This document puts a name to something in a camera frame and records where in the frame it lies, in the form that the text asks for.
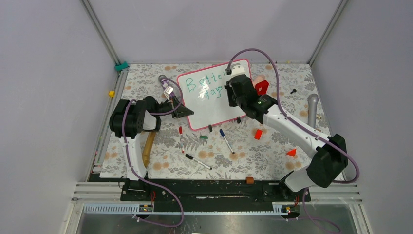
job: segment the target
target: teal object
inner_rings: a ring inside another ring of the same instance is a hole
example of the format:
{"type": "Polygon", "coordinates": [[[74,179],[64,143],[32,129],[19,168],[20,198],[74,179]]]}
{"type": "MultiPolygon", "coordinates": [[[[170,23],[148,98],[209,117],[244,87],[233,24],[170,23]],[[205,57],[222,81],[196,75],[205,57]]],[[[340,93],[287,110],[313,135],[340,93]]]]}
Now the teal object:
{"type": "Polygon", "coordinates": [[[123,69],[125,69],[125,68],[127,68],[127,67],[129,67],[128,63],[127,63],[127,62],[123,62],[122,64],[115,66],[115,70],[116,70],[117,72],[119,72],[119,71],[122,71],[123,69]]]}

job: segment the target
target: floral pattern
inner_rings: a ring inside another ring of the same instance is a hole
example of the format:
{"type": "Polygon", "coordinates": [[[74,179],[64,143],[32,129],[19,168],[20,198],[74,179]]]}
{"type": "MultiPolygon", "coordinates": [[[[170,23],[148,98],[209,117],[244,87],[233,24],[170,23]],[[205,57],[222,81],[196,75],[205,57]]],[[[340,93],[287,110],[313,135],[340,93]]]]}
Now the floral pattern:
{"type": "MultiPolygon", "coordinates": [[[[131,64],[122,93],[122,99],[142,99],[152,95],[159,102],[165,101],[158,76],[165,74],[176,80],[178,75],[196,71],[212,64],[131,64]]],[[[317,93],[316,85],[308,64],[279,64],[280,98],[283,107],[303,122],[307,122],[307,97],[317,93]]],[[[251,64],[253,77],[264,76],[270,85],[267,94],[276,98],[274,70],[268,64],[251,64]]],[[[327,120],[321,104],[317,106],[316,128],[329,133],[327,120]]],[[[192,131],[188,119],[172,119],[162,116],[161,130],[156,134],[150,163],[149,178],[170,179],[245,179],[253,176],[256,180],[281,179],[291,170],[305,167],[310,158],[300,148],[295,157],[286,153],[297,146],[287,137],[268,126],[248,117],[242,118],[238,124],[229,121],[214,126],[213,131],[207,129],[192,131]],[[212,167],[208,170],[194,161],[188,160],[181,151],[178,128],[182,126],[184,133],[185,153],[199,159],[212,167]],[[223,129],[235,154],[232,154],[219,133],[223,129]],[[260,140],[254,139],[258,129],[263,131],[260,140]]],[[[140,136],[143,149],[148,134],[140,136]]],[[[119,178],[126,174],[126,163],[119,139],[112,133],[100,176],[103,178],[119,178]]]]}

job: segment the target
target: wall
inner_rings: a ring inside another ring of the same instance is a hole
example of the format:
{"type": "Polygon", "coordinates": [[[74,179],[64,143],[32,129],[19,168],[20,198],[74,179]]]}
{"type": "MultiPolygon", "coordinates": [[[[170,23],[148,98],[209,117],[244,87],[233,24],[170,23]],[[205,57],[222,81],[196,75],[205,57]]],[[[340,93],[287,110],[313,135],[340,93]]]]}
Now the wall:
{"type": "Polygon", "coordinates": [[[278,61],[307,62],[340,0],[90,2],[127,62],[226,62],[250,47],[278,61]]]}
{"type": "Polygon", "coordinates": [[[114,63],[78,0],[0,2],[0,233],[55,234],[92,159],[114,63]]]}
{"type": "Polygon", "coordinates": [[[413,228],[412,10],[411,0],[350,1],[313,66],[332,131],[360,166],[375,234],[413,228]]]}

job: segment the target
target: red triangle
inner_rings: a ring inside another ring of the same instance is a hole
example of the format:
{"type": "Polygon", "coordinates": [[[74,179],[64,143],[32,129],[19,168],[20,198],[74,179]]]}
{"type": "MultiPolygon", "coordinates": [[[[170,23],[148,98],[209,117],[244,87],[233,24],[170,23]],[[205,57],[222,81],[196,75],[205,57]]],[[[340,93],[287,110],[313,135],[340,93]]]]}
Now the red triangle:
{"type": "Polygon", "coordinates": [[[296,152],[297,152],[297,149],[294,149],[294,150],[288,152],[287,154],[294,157],[296,155],[296,152]]]}

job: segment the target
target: marker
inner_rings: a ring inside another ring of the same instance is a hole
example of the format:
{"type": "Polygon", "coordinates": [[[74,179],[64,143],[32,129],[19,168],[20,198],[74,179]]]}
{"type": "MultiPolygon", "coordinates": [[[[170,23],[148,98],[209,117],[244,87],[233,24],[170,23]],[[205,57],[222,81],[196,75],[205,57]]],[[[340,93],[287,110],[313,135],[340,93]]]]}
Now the marker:
{"type": "Polygon", "coordinates": [[[225,140],[226,144],[228,145],[229,149],[231,150],[232,154],[235,154],[235,152],[234,152],[234,151],[232,150],[232,148],[231,148],[231,145],[228,143],[228,140],[226,139],[225,134],[224,134],[224,132],[222,131],[222,129],[220,129],[220,133],[221,133],[221,135],[224,137],[224,140],[225,140]]]}
{"type": "Polygon", "coordinates": [[[185,153],[184,151],[184,138],[182,137],[182,127],[179,126],[179,138],[181,139],[181,149],[182,149],[182,153],[185,153]]]}
{"type": "Polygon", "coordinates": [[[210,166],[206,165],[205,163],[203,163],[203,162],[201,162],[201,161],[197,160],[196,158],[192,157],[192,156],[191,156],[191,155],[189,155],[189,154],[185,154],[185,157],[187,157],[187,158],[191,159],[192,161],[195,161],[195,162],[197,162],[197,163],[199,163],[199,164],[203,165],[204,167],[206,167],[206,168],[208,168],[208,169],[212,170],[212,167],[210,167],[210,166]]]}

